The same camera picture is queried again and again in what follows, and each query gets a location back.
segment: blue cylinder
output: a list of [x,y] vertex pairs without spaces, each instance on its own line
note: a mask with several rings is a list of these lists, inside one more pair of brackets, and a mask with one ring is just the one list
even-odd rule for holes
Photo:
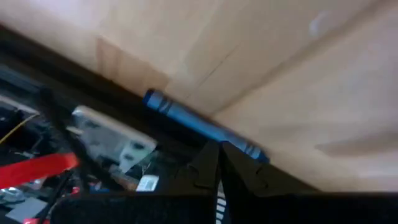
[[269,162],[268,157],[264,155],[260,147],[249,143],[247,140],[237,136],[231,131],[205,121],[185,106],[167,98],[160,91],[148,90],[143,101],[153,110],[157,110],[158,112],[165,114],[169,118],[210,139],[214,139],[218,142],[229,141],[253,159],[257,159],[262,162]]

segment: white label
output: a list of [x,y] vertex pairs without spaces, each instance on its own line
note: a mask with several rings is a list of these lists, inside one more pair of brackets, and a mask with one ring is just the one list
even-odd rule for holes
[[156,175],[144,175],[138,183],[136,191],[138,192],[151,192],[154,191],[159,181]]

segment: plywood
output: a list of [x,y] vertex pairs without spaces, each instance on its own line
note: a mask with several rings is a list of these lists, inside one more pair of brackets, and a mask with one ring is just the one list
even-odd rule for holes
[[216,120],[323,190],[398,190],[397,21],[385,2]]
[[0,22],[212,114],[376,0],[0,0]]

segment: red wire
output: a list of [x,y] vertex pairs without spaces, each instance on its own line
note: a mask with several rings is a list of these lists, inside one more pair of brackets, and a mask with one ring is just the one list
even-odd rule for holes
[[74,153],[51,154],[0,167],[0,189],[51,177],[78,165]]

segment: wood grain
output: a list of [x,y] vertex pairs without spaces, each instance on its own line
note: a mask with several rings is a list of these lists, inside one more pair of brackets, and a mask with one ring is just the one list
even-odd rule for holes
[[323,190],[398,190],[398,2],[218,113]]
[[374,1],[1,0],[0,21],[135,93],[164,89],[209,115]]

